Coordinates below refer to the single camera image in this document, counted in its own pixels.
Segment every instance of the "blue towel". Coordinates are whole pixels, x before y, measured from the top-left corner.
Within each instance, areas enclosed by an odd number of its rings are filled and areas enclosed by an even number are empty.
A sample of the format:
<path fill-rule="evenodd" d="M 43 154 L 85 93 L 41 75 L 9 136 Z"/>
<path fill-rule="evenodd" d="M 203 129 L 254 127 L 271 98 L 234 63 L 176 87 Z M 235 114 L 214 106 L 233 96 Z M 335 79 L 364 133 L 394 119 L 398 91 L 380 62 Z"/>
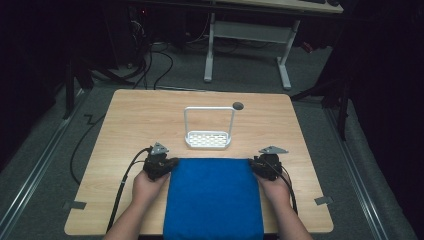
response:
<path fill-rule="evenodd" d="M 180 159 L 172 171 L 164 239 L 263 239 L 258 183 L 247 159 Z"/>

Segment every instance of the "table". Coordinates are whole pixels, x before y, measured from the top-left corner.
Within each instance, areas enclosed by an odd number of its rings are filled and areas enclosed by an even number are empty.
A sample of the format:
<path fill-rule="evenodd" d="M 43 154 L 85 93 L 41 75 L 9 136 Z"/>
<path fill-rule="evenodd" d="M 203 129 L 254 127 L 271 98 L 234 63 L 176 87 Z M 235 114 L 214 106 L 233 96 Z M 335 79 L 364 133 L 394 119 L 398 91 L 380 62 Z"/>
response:
<path fill-rule="evenodd" d="M 184 108 L 188 106 L 232 106 L 237 111 L 230 146 L 223 151 L 193 150 L 185 143 Z M 214 123 L 221 121 L 213 113 Z M 333 223 L 327 206 L 317 205 L 323 196 L 315 169 L 290 98 L 283 94 L 118 90 L 115 92 L 99 133 L 75 201 L 87 203 L 85 209 L 71 209 L 65 225 L 69 235 L 103 235 L 112 212 L 122 176 L 135 154 L 160 142 L 170 151 L 168 157 L 252 158 L 258 150 L 278 146 L 289 151 L 281 155 L 289 171 L 299 216 L 310 232 L 330 232 Z M 117 216 L 129 205 L 132 179 L 142 169 L 135 165 L 122 193 Z M 140 234 L 159 235 L 167 201 L 169 180 L 156 202 L 146 213 Z M 270 204 L 260 189 L 265 233 L 276 233 L 277 225 Z"/>
<path fill-rule="evenodd" d="M 296 11 L 313 11 L 320 13 L 342 13 L 341 6 L 333 7 L 328 3 L 319 4 L 298 0 L 216 0 L 216 2 L 226 2 L 235 4 L 247 4 L 254 6 L 263 6 L 270 8 L 285 8 Z M 228 21 L 215 21 L 215 14 L 211 14 L 211 21 L 209 27 L 209 46 L 206 55 L 205 75 L 204 81 L 212 81 L 213 72 L 213 45 L 215 37 L 244 39 L 252 41 L 263 41 L 285 44 L 284 51 L 281 56 L 277 57 L 277 65 L 280 71 L 280 77 L 285 90 L 291 89 L 291 83 L 286 69 L 286 61 L 290 53 L 293 41 L 300 24 L 300 20 L 295 20 L 292 27 L 277 27 L 277 26 L 264 26 L 256 24 L 246 24 Z"/>

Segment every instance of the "wire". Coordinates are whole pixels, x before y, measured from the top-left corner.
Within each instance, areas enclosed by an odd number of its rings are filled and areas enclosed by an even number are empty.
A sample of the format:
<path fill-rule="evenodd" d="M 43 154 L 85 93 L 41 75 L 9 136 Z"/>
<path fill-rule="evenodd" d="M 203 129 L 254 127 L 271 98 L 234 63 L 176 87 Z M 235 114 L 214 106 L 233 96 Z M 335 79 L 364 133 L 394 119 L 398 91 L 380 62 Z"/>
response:
<path fill-rule="evenodd" d="M 208 38 L 208 37 L 203 37 L 203 35 L 205 35 L 206 29 L 208 28 L 208 23 L 209 23 L 209 19 L 210 19 L 210 17 L 211 17 L 211 14 L 209 13 L 209 14 L 208 14 L 208 18 L 206 19 L 205 26 L 203 27 L 203 31 L 202 31 L 202 33 L 199 35 L 199 37 L 197 37 L 197 38 L 196 38 L 195 40 L 193 40 L 193 41 L 187 42 L 187 44 L 195 43 L 195 42 L 202 41 L 202 40 L 204 40 L 204 39 L 207 39 L 207 38 Z"/>
<path fill-rule="evenodd" d="M 169 55 L 168 55 L 168 54 L 166 54 L 166 53 L 163 53 L 163 52 L 154 52 L 154 53 L 162 54 L 162 55 L 164 55 L 164 56 L 168 57 L 168 58 L 169 58 L 169 60 L 171 60 L 171 65 L 169 66 L 168 70 L 166 70 L 166 72 L 165 72 L 164 74 L 162 74 L 162 75 L 161 75 L 158 79 L 156 79 L 155 83 L 153 84 L 153 90 L 156 90 L 156 85 L 158 84 L 159 80 L 160 80 L 163 76 L 165 76 L 165 75 L 166 75 L 169 71 L 171 71 L 172 66 L 174 66 L 174 60 L 172 60 L 172 57 L 171 57 L 171 56 L 169 56 Z"/>
<path fill-rule="evenodd" d="M 106 116 L 106 114 L 104 114 L 104 115 L 103 115 L 103 116 L 101 116 L 99 119 L 97 119 L 97 121 L 95 121 L 94 123 L 92 123 L 92 124 L 91 124 L 91 126 L 87 129 L 87 131 L 85 131 L 84 135 L 82 135 L 82 137 L 81 137 L 81 138 L 80 138 L 80 140 L 78 141 L 77 145 L 75 146 L 74 151 L 72 152 L 71 160 L 70 160 L 70 163 L 69 163 L 69 168 L 70 168 L 70 171 L 71 171 L 71 176 L 72 176 L 72 178 L 74 179 L 74 181 L 75 181 L 78 185 L 80 185 L 80 184 L 81 184 L 81 181 L 77 179 L 77 177 L 75 176 L 75 173 L 74 173 L 74 166 L 73 166 L 73 163 L 74 163 L 75 154 L 76 154 L 76 152 L 77 152 L 77 150 L 78 150 L 79 146 L 81 145 L 82 141 L 83 141 L 83 140 L 85 139 L 85 137 L 87 136 L 87 134 L 88 134 L 88 133 L 91 131 L 91 129 L 93 129 L 93 127 L 94 127 L 94 126 L 96 126 L 96 125 L 97 125 L 97 123 L 99 123 L 99 122 L 100 122 L 100 120 L 102 120 L 105 116 Z"/>
<path fill-rule="evenodd" d="M 294 191 L 293 191 L 293 186 L 292 186 L 292 184 L 291 183 L 289 183 L 287 180 L 286 180 L 286 178 L 282 175 L 282 174 L 280 174 L 277 170 L 275 170 L 275 168 L 274 167 L 272 167 L 272 165 L 268 162 L 268 161 L 266 161 L 265 159 L 263 160 L 272 170 L 274 170 L 277 174 L 278 174 L 278 176 L 280 176 L 282 179 L 283 179 L 283 181 L 286 183 L 286 185 L 287 185 L 287 187 L 289 188 L 289 192 L 290 192 L 290 196 L 291 196 L 291 198 L 292 198 L 292 207 L 293 207 L 293 210 L 294 210 L 294 212 L 296 213 L 296 214 L 299 214 L 298 213 L 298 211 L 297 211 L 297 202 L 296 202 L 296 196 L 294 195 Z M 287 174 L 287 178 L 289 179 L 289 181 L 291 182 L 291 180 L 290 180 L 290 175 L 289 175 L 289 172 L 287 172 L 287 170 L 283 167 L 283 166 L 281 166 L 281 169 L 283 169 L 284 170 L 284 172 Z"/>
<path fill-rule="evenodd" d="M 142 154 L 145 151 L 149 151 L 150 149 L 151 149 L 151 147 L 142 149 L 140 152 L 138 152 L 135 155 L 134 159 L 131 161 L 130 165 L 128 166 L 127 171 L 125 172 L 124 176 L 122 177 L 121 184 L 119 185 L 118 193 L 116 194 L 115 204 L 113 206 L 113 210 L 112 210 L 112 213 L 110 215 L 109 224 L 107 226 L 106 232 L 108 232 L 112 228 L 113 222 L 115 221 L 116 212 L 117 212 L 118 207 L 119 207 L 119 202 L 121 200 L 122 191 L 124 190 L 125 183 L 126 183 L 127 178 L 128 178 L 128 173 L 130 172 L 130 170 L 131 170 L 132 166 L 134 166 L 134 164 L 144 162 L 144 161 L 136 161 L 136 160 L 137 160 L 138 156 L 140 156 L 140 154 Z"/>
<path fill-rule="evenodd" d="M 144 68 L 144 73 L 143 73 L 143 75 L 137 80 L 137 82 L 134 84 L 134 86 L 133 86 L 133 89 L 136 89 L 137 88 L 137 86 L 138 86 L 138 84 L 140 84 L 140 82 L 141 81 L 143 81 L 143 85 L 144 85 L 144 88 L 147 90 L 147 78 L 146 78 L 146 75 L 147 75 L 147 73 L 149 72 L 149 70 L 150 70 L 150 67 L 152 66 L 152 47 L 150 47 L 150 49 L 149 49 L 149 55 L 150 55 L 150 61 L 149 61 L 149 66 L 148 66 L 148 68 L 147 68 L 147 70 Z"/>

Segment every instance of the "human hand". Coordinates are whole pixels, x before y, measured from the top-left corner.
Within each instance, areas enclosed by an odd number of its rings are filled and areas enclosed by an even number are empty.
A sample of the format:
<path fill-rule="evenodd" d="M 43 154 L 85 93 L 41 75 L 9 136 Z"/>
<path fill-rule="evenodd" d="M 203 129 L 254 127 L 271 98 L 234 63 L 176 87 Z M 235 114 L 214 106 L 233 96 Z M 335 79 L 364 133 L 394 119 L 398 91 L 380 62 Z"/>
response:
<path fill-rule="evenodd" d="M 149 206 L 159 195 L 160 189 L 170 175 L 168 173 L 152 181 L 145 171 L 141 171 L 134 178 L 131 203 Z"/>
<path fill-rule="evenodd" d="M 278 177 L 276 180 L 271 181 L 265 178 L 262 178 L 254 173 L 256 179 L 258 180 L 259 184 L 262 186 L 262 189 L 264 190 L 265 196 L 268 198 L 268 200 L 272 203 L 272 205 L 275 204 L 284 204 L 290 206 L 290 190 L 287 184 L 284 182 L 284 180 L 281 177 Z M 290 180 L 283 172 L 283 177 L 290 183 Z"/>

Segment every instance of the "black cable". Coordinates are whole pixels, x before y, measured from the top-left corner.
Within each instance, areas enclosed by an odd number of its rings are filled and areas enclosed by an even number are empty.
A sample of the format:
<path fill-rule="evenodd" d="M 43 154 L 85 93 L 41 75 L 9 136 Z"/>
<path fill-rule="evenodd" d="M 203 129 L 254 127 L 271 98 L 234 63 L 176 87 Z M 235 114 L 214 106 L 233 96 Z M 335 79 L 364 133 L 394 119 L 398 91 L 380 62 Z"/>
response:
<path fill-rule="evenodd" d="M 280 174 L 274 167 L 272 167 L 271 166 L 271 164 L 268 162 L 268 161 L 266 161 L 265 159 L 263 160 L 272 170 L 274 170 L 277 174 L 278 174 L 278 176 L 280 176 L 282 179 L 283 179 L 283 181 L 286 183 L 286 185 L 287 185 L 287 187 L 289 188 L 289 192 L 290 192 L 290 196 L 291 196 L 291 198 L 292 198 L 292 204 L 293 204 L 293 210 L 294 210 L 294 212 L 296 213 L 296 214 L 299 214 L 298 212 L 297 212 L 297 203 L 296 203 L 296 196 L 294 195 L 294 191 L 293 191 L 293 186 L 292 186 L 292 184 L 291 183 L 289 183 L 287 180 L 286 180 L 286 178 L 284 178 L 284 176 L 282 175 L 282 174 Z M 289 173 L 287 172 L 287 170 L 283 167 L 283 166 L 281 166 L 281 168 L 284 170 L 284 172 L 287 174 L 287 177 L 288 177 L 288 179 L 290 180 L 290 175 L 289 175 Z"/>
<path fill-rule="evenodd" d="M 166 70 L 166 72 L 164 74 L 162 74 L 158 79 L 156 79 L 155 83 L 153 84 L 153 90 L 156 90 L 156 85 L 158 84 L 159 80 L 165 76 L 169 71 L 171 71 L 172 66 L 174 66 L 174 60 L 172 59 L 172 57 L 170 57 L 168 54 L 166 53 L 162 53 L 162 52 L 154 52 L 154 53 L 158 53 L 158 54 L 162 54 L 166 57 L 169 58 L 169 60 L 171 60 L 171 65 L 169 66 L 168 70 Z"/>
<path fill-rule="evenodd" d="M 143 85 L 144 85 L 144 88 L 147 90 L 147 80 L 146 80 L 146 75 L 147 75 L 147 73 L 149 72 L 149 70 L 150 70 L 150 67 L 152 66 L 152 48 L 150 47 L 150 49 L 149 49 L 149 55 L 150 55 L 150 61 L 149 61 L 149 66 L 148 66 L 148 68 L 147 68 L 147 70 L 146 69 L 144 69 L 144 73 L 143 73 L 143 75 L 137 80 L 137 82 L 134 84 L 134 86 L 133 86 L 133 89 L 136 89 L 137 88 L 137 86 L 138 86 L 138 84 L 144 79 L 144 81 L 143 81 Z"/>
<path fill-rule="evenodd" d="M 75 176 L 75 173 L 74 173 L 74 166 L 73 166 L 73 162 L 74 162 L 75 154 L 76 154 L 76 152 L 77 152 L 77 150 L 78 150 L 79 146 L 81 145 L 82 141 L 83 141 L 83 140 L 84 140 L 84 138 L 87 136 L 87 134 L 88 134 L 88 133 L 91 131 L 91 129 L 93 129 L 93 127 L 94 127 L 94 126 L 96 126 L 96 125 L 97 125 L 97 123 L 99 123 L 99 122 L 100 122 L 100 120 L 102 120 L 105 116 L 106 116 L 106 114 L 104 114 L 104 115 L 103 115 L 103 116 L 101 116 L 99 119 L 97 119 L 97 121 L 95 121 L 94 123 L 92 123 L 92 124 L 91 124 L 91 126 L 87 129 L 87 131 L 85 131 L 84 135 L 82 135 L 82 137 L 81 137 L 81 138 L 80 138 L 80 140 L 78 141 L 77 145 L 75 146 L 74 151 L 72 152 L 71 160 L 70 160 L 70 163 L 69 163 L 69 168 L 70 168 L 70 171 L 71 171 L 72 178 L 74 179 L 74 181 L 75 181 L 78 185 L 80 185 L 80 184 L 81 184 L 81 181 L 79 181 L 79 180 L 77 179 L 77 177 Z"/>
<path fill-rule="evenodd" d="M 119 207 L 119 201 L 121 200 L 122 191 L 124 190 L 124 186 L 125 186 L 125 183 L 126 183 L 127 178 L 128 178 L 128 173 L 130 172 L 130 170 L 131 170 L 132 166 L 134 166 L 134 164 L 139 163 L 139 162 L 144 162 L 144 161 L 136 161 L 136 160 L 137 160 L 138 156 L 140 156 L 140 154 L 142 154 L 143 152 L 148 151 L 150 149 L 151 149 L 151 147 L 145 148 L 145 149 L 141 150 L 140 152 L 138 152 L 135 155 L 134 159 L 131 161 L 130 165 L 128 166 L 127 171 L 124 174 L 124 177 L 122 177 L 121 184 L 119 185 L 118 193 L 116 194 L 115 204 L 113 206 L 113 210 L 112 210 L 112 213 L 110 215 L 110 220 L 109 220 L 109 224 L 107 226 L 106 232 L 108 232 L 112 228 L 113 222 L 115 221 L 116 211 L 118 210 L 118 207 Z"/>

